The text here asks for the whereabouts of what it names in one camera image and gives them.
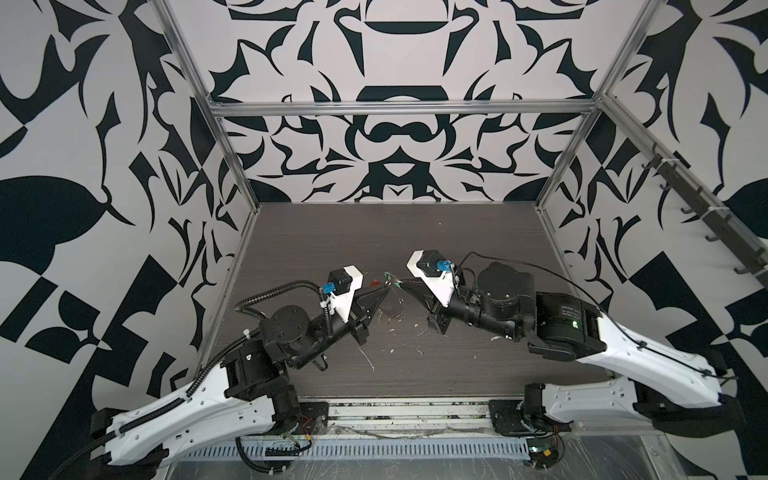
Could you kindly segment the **green key tag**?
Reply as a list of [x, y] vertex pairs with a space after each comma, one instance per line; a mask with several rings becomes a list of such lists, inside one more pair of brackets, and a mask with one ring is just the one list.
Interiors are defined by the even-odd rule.
[[401, 283], [401, 281], [394, 274], [390, 272], [385, 272], [384, 277], [388, 285], [399, 286]]

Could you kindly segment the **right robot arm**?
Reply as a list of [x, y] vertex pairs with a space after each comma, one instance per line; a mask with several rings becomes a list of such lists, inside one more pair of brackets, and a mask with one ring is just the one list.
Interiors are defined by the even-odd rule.
[[685, 438], [707, 438], [746, 424], [739, 401], [723, 392], [718, 354], [667, 347], [633, 332], [599, 307], [557, 292], [538, 292], [534, 277], [494, 261], [473, 282], [446, 260], [417, 261], [396, 286], [428, 311], [432, 329], [452, 322], [525, 342], [545, 360], [600, 367], [607, 380], [530, 383], [518, 403], [489, 404], [501, 435], [554, 435], [588, 419], [631, 419]]

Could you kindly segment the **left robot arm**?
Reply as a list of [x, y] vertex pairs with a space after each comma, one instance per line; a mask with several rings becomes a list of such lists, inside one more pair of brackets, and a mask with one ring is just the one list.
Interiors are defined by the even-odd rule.
[[242, 334], [190, 385], [146, 407], [93, 416], [92, 434], [106, 441], [103, 453], [88, 461], [85, 478], [152, 479], [160, 467], [219, 442], [300, 428], [304, 414], [290, 370], [314, 364], [324, 371], [323, 354], [339, 340], [350, 335], [364, 342], [387, 294], [385, 286], [353, 293], [346, 319], [311, 318], [298, 305], [269, 317], [251, 309], [257, 330]]

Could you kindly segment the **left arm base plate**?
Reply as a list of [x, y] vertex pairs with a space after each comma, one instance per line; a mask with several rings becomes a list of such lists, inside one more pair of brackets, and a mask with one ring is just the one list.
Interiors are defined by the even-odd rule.
[[299, 407], [300, 413], [293, 428], [290, 430], [291, 434], [309, 433], [313, 435], [327, 427], [330, 407], [327, 401], [301, 400]]

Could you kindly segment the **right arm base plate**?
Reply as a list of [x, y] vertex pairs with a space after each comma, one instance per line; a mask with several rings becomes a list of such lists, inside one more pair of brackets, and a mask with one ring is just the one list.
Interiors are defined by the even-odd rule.
[[537, 405], [527, 400], [500, 400], [488, 402], [493, 430], [502, 436], [526, 436], [538, 431], [533, 416]]

